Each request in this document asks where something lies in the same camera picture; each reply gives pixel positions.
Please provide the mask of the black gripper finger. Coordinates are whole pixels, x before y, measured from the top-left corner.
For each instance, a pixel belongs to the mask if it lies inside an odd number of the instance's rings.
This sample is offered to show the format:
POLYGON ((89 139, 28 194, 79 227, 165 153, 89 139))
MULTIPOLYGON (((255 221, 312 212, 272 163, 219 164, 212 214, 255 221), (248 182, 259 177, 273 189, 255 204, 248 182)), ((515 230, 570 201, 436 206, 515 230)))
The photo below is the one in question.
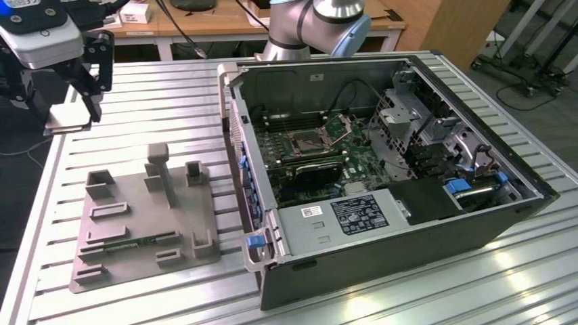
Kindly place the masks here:
POLYGON ((113 78, 115 36, 107 30, 83 33, 84 53, 72 61, 71 85, 83 97, 91 122, 101 119, 100 100, 111 90, 113 78))
POLYGON ((22 66, 12 49, 1 44, 1 97, 26 113, 43 135, 52 105, 34 88, 30 69, 22 66))

